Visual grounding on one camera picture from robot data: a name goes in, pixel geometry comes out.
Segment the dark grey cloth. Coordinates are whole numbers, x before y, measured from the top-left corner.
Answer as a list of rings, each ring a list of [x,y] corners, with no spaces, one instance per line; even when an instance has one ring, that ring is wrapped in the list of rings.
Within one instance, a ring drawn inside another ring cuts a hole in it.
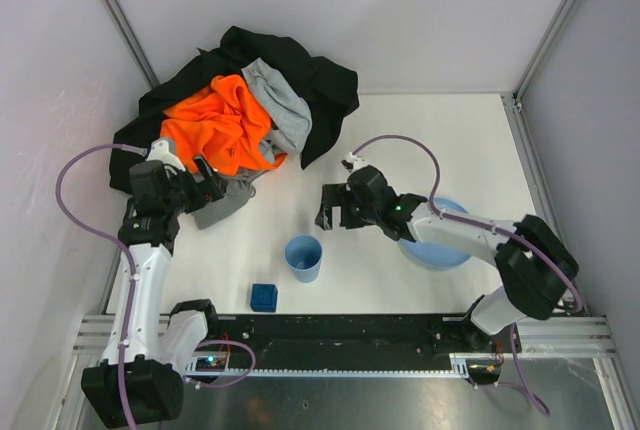
[[[261,175],[260,171],[241,169],[235,176],[226,176],[228,185],[224,197],[192,213],[197,228],[210,228],[245,206],[255,196],[254,182]]]

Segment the orange cloth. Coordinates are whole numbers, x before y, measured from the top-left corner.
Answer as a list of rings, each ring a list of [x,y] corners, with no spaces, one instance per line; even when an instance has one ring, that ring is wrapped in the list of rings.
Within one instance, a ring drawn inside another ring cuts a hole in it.
[[[175,142],[178,158],[192,172],[198,155],[226,176],[273,170],[286,160],[267,144],[271,117],[239,75],[214,77],[164,114],[160,136]]]

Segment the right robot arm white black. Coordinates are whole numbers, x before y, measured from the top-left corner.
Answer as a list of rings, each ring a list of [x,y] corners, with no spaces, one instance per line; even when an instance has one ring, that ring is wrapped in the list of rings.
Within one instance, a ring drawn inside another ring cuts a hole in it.
[[[547,320],[565,293],[577,291],[576,260],[537,216],[496,221],[442,208],[433,197],[396,193],[371,165],[352,171],[342,184],[323,186],[316,225],[332,229],[335,209],[345,229],[376,226],[394,241],[444,245],[493,266],[500,287],[480,297],[466,316],[487,335],[526,317]]]

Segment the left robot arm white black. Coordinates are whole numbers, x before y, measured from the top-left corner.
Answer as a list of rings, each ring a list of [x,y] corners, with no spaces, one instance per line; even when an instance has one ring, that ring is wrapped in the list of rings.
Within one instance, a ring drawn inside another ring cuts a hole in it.
[[[159,329],[178,218],[221,199],[227,187],[202,156],[193,161],[198,177],[158,157],[130,170],[132,195],[118,231],[123,299],[100,362],[81,378],[87,400],[109,429],[179,416],[186,366],[217,320],[210,300],[190,300],[176,304],[167,329]]]

